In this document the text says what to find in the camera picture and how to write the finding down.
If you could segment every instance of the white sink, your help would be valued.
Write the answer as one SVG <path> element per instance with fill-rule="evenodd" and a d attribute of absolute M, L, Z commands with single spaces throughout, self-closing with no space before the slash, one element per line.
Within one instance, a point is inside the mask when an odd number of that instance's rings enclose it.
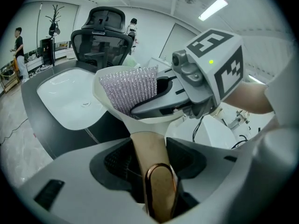
<path fill-rule="evenodd" d="M 93 77 L 86 70 L 71 69 L 44 82 L 37 94 L 63 127 L 85 129 L 107 111 L 93 96 Z"/>

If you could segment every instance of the white pants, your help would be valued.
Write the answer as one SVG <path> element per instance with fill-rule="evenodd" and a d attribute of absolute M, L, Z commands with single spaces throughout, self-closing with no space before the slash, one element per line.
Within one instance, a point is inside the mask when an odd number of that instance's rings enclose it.
<path fill-rule="evenodd" d="M 21 73 L 21 76 L 23 76 L 23 79 L 28 79 L 29 78 L 29 74 L 24 62 L 24 57 L 23 56 L 18 56 L 17 57 L 17 62 L 18 62 L 18 67 Z"/>

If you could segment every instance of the sparkly fabric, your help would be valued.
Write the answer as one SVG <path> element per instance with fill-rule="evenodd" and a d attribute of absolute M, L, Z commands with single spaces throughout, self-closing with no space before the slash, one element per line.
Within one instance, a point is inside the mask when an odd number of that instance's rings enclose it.
<path fill-rule="evenodd" d="M 157 95 L 158 67 L 138 68 L 100 77 L 114 109 L 137 119 L 130 110 L 138 103 Z"/>

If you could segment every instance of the ceiling light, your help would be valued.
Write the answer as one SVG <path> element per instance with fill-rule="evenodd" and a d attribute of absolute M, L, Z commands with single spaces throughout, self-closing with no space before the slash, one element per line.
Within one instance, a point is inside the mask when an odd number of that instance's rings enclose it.
<path fill-rule="evenodd" d="M 204 21 L 205 19 L 207 19 L 208 17 L 212 16 L 214 13 L 219 11 L 221 8 L 224 8 L 227 4 L 228 2 L 226 2 L 225 0 L 217 0 L 215 3 L 209 6 L 207 10 L 204 11 L 202 15 L 198 17 L 198 19 Z"/>
<path fill-rule="evenodd" d="M 249 76 L 250 79 L 254 80 L 255 82 L 258 82 L 258 83 L 260 83 L 260 84 L 265 84 L 265 83 L 259 81 L 258 79 L 255 79 L 255 78 L 252 77 L 251 75 L 248 75 L 248 76 Z"/>

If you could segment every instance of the chair headrest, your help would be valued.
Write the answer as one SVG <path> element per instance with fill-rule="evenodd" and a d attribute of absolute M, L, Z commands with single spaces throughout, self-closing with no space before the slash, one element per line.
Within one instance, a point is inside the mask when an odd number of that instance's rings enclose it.
<path fill-rule="evenodd" d="M 114 7 L 95 7 L 89 12 L 87 21 L 81 29 L 93 29 L 97 32 L 104 30 L 124 33 L 125 14 Z"/>

